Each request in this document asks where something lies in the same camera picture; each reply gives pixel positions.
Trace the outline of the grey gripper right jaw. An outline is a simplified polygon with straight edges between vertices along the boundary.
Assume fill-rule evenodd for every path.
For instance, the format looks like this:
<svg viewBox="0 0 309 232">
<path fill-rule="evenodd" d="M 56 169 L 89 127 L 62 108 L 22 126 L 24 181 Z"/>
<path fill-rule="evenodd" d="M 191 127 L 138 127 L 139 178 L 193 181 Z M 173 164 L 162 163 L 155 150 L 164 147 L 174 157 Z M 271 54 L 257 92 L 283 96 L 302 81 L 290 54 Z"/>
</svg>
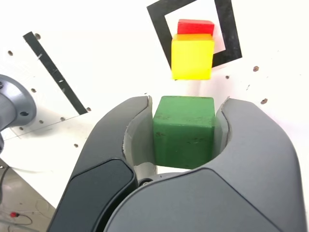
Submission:
<svg viewBox="0 0 309 232">
<path fill-rule="evenodd" d="M 220 154 L 189 172 L 152 181 L 124 199 L 107 232 L 305 232 L 295 148 L 248 101 L 218 111 Z"/>
</svg>

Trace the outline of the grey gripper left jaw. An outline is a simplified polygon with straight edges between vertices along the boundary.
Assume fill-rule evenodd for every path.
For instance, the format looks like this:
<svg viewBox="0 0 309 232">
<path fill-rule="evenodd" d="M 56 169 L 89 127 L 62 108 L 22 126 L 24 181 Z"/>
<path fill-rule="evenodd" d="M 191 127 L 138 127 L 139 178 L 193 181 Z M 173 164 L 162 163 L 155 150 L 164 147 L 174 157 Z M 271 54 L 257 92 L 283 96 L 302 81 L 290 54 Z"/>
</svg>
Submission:
<svg viewBox="0 0 309 232">
<path fill-rule="evenodd" d="M 48 227 L 101 232 L 120 202 L 156 174 L 152 98 L 130 98 L 98 121 L 79 155 Z"/>
</svg>

